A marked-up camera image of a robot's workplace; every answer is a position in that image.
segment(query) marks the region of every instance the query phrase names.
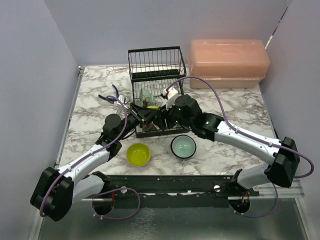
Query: pink plastic container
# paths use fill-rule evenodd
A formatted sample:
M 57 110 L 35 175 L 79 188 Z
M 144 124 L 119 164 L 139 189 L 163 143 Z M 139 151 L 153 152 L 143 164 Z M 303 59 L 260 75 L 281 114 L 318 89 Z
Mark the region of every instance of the pink plastic container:
M 254 39 L 193 40 L 188 53 L 192 76 L 208 80 L 215 88 L 254 88 L 270 65 L 265 46 Z M 208 88 L 197 79 L 191 88 Z

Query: lavender wall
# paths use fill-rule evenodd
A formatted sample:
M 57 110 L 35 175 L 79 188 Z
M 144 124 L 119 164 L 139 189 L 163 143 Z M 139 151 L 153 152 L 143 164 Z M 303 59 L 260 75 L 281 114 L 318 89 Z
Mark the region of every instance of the lavender wall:
M 181 46 L 193 39 L 261 39 L 286 0 L 45 0 L 79 65 L 127 64 L 128 49 Z
M 301 180 L 315 226 L 320 226 L 320 1 L 294 0 L 271 40 L 271 61 L 260 83 L 280 138 L 295 139 L 298 150 L 314 162 L 314 173 Z M 309 164 L 301 159 L 299 174 Z
M 57 157 L 78 66 L 43 0 L 0 1 L 0 239 L 27 239 Z

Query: green bowl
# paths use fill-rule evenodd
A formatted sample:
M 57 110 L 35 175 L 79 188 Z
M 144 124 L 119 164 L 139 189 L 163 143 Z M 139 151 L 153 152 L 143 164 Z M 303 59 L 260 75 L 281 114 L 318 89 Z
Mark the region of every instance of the green bowl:
M 176 136 L 170 145 L 172 153 L 180 159 L 191 158 L 196 150 L 196 142 L 188 135 Z
M 141 142 L 134 143 L 126 150 L 126 159 L 133 166 L 143 166 L 150 159 L 150 149 Z

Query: black wire dish rack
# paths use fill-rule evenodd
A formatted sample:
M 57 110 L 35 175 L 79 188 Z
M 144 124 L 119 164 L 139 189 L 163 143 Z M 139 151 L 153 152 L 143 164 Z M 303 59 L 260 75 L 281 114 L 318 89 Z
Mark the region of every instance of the black wire dish rack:
M 162 90 L 187 74 L 179 46 L 128 50 L 128 61 L 133 103 L 139 106 L 145 104 L 142 101 L 141 89 L 153 96 L 152 105 L 160 107 L 164 101 L 161 97 Z M 173 87 L 180 96 L 184 95 L 183 82 L 176 83 Z M 151 124 L 144 128 L 137 127 L 135 135 L 137 138 L 147 138 L 186 132 L 187 130 L 179 125 L 162 131 Z

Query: white marble surface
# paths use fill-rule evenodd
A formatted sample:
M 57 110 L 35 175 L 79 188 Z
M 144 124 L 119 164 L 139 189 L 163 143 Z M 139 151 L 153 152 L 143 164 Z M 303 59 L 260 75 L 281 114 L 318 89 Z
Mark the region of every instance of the white marble surface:
M 100 136 L 106 116 L 116 112 L 111 104 L 98 98 L 98 94 L 114 96 L 112 84 L 116 85 L 120 93 L 132 98 L 127 66 L 85 68 L 60 166 L 89 150 Z M 218 101 L 210 89 L 192 89 L 188 81 L 184 82 L 183 89 L 185 94 L 198 101 L 204 112 L 222 115 Z M 258 86 L 252 89 L 217 89 L 217 92 L 231 122 L 257 134 L 273 137 Z M 122 149 L 116 157 L 95 171 L 119 175 L 226 175 L 261 163 L 257 157 L 233 146 L 200 139 L 193 133 L 187 134 L 193 137 L 197 146 L 191 159 L 181 160 L 171 153 L 170 143 L 176 135 L 148 138 L 136 138 L 133 135 L 121 142 Z M 141 167 L 130 165 L 126 159 L 127 148 L 138 142 L 147 144 L 151 151 L 150 161 Z

